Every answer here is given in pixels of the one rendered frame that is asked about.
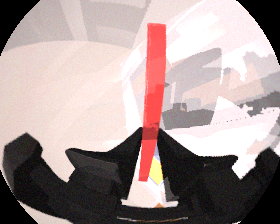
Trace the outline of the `red rectangular lid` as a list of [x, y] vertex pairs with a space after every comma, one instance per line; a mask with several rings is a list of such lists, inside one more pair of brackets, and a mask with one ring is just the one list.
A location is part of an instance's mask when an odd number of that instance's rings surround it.
[[165, 81], [165, 39], [167, 24], [148, 24], [147, 72], [145, 72], [145, 109], [143, 145], [140, 153], [139, 181], [147, 181], [151, 171], [152, 157], [155, 155], [157, 133], [163, 107]]

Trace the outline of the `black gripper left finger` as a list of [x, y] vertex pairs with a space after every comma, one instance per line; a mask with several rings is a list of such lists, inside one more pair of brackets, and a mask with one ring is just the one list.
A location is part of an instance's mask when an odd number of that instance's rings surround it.
[[128, 200], [141, 145], [143, 145], [143, 129], [144, 127], [137, 128], [131, 136], [121, 141], [111, 151], [93, 152], [68, 148], [65, 149], [65, 155], [71, 161], [73, 168], [115, 181], [117, 189], [120, 190], [121, 200]]

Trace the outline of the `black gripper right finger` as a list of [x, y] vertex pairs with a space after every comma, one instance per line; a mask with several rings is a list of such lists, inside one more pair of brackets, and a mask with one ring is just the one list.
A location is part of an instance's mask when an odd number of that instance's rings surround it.
[[234, 153], [214, 157], [196, 155], [161, 128], [157, 133], [157, 152], [160, 156], [167, 202], [179, 201], [177, 197], [201, 176], [233, 167], [238, 160], [238, 155]]

